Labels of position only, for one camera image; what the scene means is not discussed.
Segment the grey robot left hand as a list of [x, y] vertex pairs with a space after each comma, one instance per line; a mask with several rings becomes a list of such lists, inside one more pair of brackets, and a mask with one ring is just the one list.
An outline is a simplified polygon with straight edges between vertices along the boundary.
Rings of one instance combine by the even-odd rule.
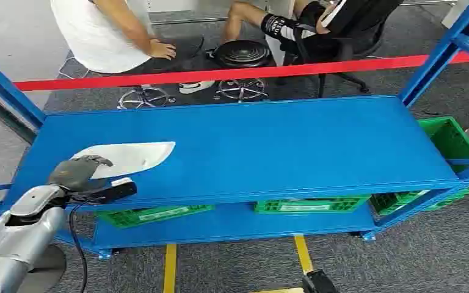
[[107, 167], [113, 163], [101, 156], [81, 156], [60, 162], [48, 176], [47, 184], [58, 185], [74, 192], [100, 189], [107, 184], [106, 179], [91, 179], [100, 165]]

